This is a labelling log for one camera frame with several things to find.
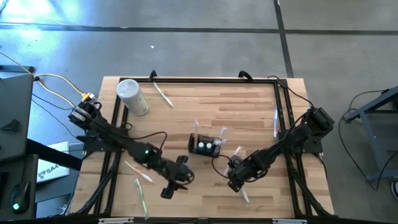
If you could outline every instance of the black metal frame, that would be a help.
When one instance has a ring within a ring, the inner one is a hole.
[[[286,129],[285,121],[284,121],[284,112],[282,108],[282,100],[280,97],[279,87],[282,87],[283,93],[284,93],[284,98],[286,100],[286,105],[287,105],[287,116],[289,118],[289,123],[290,125],[293,125],[294,123],[294,116],[293,116],[293,109],[292,109],[292,104],[290,101],[290,96],[289,96],[289,91],[287,88],[287,80],[286,79],[281,79],[281,80],[276,80],[276,79],[261,79],[261,80],[255,80],[250,77],[250,75],[245,72],[241,71],[238,75],[238,77],[246,77],[246,78],[157,78],[157,75],[155,75],[156,72],[152,71],[151,76],[149,78],[120,78],[119,82],[126,80],[126,79],[133,79],[139,83],[151,83],[153,82],[153,79],[156,79],[157,83],[248,83],[248,84],[271,84],[274,87],[274,92],[275,92],[275,98],[276,98],[276,103],[278,107],[278,117],[279,117],[279,124],[281,129]],[[118,113],[119,113],[119,108],[120,108],[120,102],[121,99],[117,96],[116,101],[115,101],[115,106],[113,110],[113,116],[112,116],[112,125],[116,125],[116,121],[118,118]],[[124,107],[123,110],[123,116],[121,120],[122,125],[126,125],[127,122],[127,114],[128,114],[128,109]],[[106,175],[106,172],[108,170],[108,164],[109,164],[109,158],[110,158],[111,152],[105,152],[104,156],[104,162],[103,162],[103,167],[101,171],[101,177],[100,181],[103,179],[103,177]],[[297,170],[303,181],[305,182],[305,174],[304,174],[304,169],[303,169],[303,163],[302,163],[302,158],[300,155],[296,155],[297,159]],[[291,160],[290,154],[286,153],[285,154],[286,158],[286,165],[288,165],[288,160]],[[116,152],[115,159],[120,160],[120,152]],[[297,218],[298,216],[302,215],[303,213],[301,212],[300,206],[299,206],[299,198],[297,196],[297,190],[295,186],[295,181],[292,177],[291,170],[288,170],[288,178],[289,178],[289,185],[290,185],[290,193],[292,196],[292,205],[293,205],[293,210],[295,217]],[[106,204],[106,208],[104,210],[105,214],[110,215],[111,210],[112,210],[112,204],[113,204],[113,197],[114,197],[114,191],[116,188],[116,178],[117,175],[115,175],[112,178],[111,185],[109,188],[109,194],[108,194],[108,201]],[[304,202],[305,202],[305,214],[307,215],[312,215],[312,209],[310,206],[310,202],[307,200],[306,196],[303,194]],[[96,202],[94,213],[99,213],[100,212],[100,207],[101,207],[101,199],[102,195],[99,197],[98,201]],[[142,217],[134,217],[134,220],[139,220]],[[271,218],[210,218],[216,222],[272,222]],[[184,221],[187,220],[187,218],[151,218],[151,221],[156,221],[156,220],[162,220],[162,221],[171,221],[171,222],[179,222],[179,221]]]

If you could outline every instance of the wooden tabletop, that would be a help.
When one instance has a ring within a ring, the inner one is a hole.
[[[111,120],[116,86],[120,77],[104,77],[99,100],[103,116]],[[297,94],[307,97],[304,81],[288,79],[288,84]],[[139,137],[157,131],[169,135],[163,148],[163,157],[175,160],[188,154],[188,137],[193,132],[194,122],[200,124],[200,134],[218,136],[222,127],[228,128],[221,154],[231,156],[238,146],[244,148],[240,155],[245,157],[256,149],[275,143],[273,137],[273,115],[275,94],[269,84],[236,83],[158,83],[160,89],[170,98],[171,108],[151,83],[140,83],[141,90],[149,104],[145,116],[129,114],[127,121],[133,126],[129,135]],[[308,103],[291,95],[295,118],[308,108]],[[119,112],[120,124],[123,104]],[[145,139],[159,146],[163,136]],[[78,179],[72,211],[77,211],[88,200],[100,179],[104,153],[96,152],[83,161]],[[127,160],[149,177],[155,184],[146,182],[123,163]],[[247,207],[242,196],[227,186],[227,179],[220,177],[210,164],[211,158],[190,155],[187,166],[194,171],[195,180],[188,190],[178,190],[171,200],[160,197],[167,181],[153,170],[138,166],[125,151],[119,166],[118,180],[114,193],[112,216],[142,217],[143,210],[133,181],[141,181],[150,217],[225,217],[225,218],[288,218],[294,217],[292,199],[284,156],[279,156],[268,174],[254,183],[246,183],[244,189],[251,206]],[[215,166],[220,172],[226,167],[227,159],[218,158]],[[303,155],[307,184],[319,202],[333,213],[325,171],[314,155]],[[102,207],[106,204],[108,187],[104,191]],[[302,193],[298,190],[300,208],[304,212]]]

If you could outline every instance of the gray floor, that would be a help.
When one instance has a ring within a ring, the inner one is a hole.
[[[397,30],[395,0],[280,0],[286,29]],[[0,22],[115,27],[212,27],[277,29],[272,0],[10,0]],[[304,78],[310,100],[338,121],[362,91],[398,84],[398,38],[385,35],[287,35],[294,76]],[[58,73],[83,91],[98,93],[104,75],[286,77],[279,34],[159,32],[68,32],[0,30],[0,51],[37,73]],[[0,58],[0,64],[10,64]],[[49,88],[77,103],[66,83],[46,78]],[[34,93],[58,105],[62,100],[34,85]],[[375,95],[357,100],[360,106]],[[65,111],[40,102],[73,133]],[[29,137],[43,144],[77,142],[38,106],[31,111]],[[374,171],[362,127],[344,125],[349,150],[366,172]],[[323,141],[332,202],[337,215],[397,222],[398,201],[383,180],[371,190],[345,153],[337,130]]]

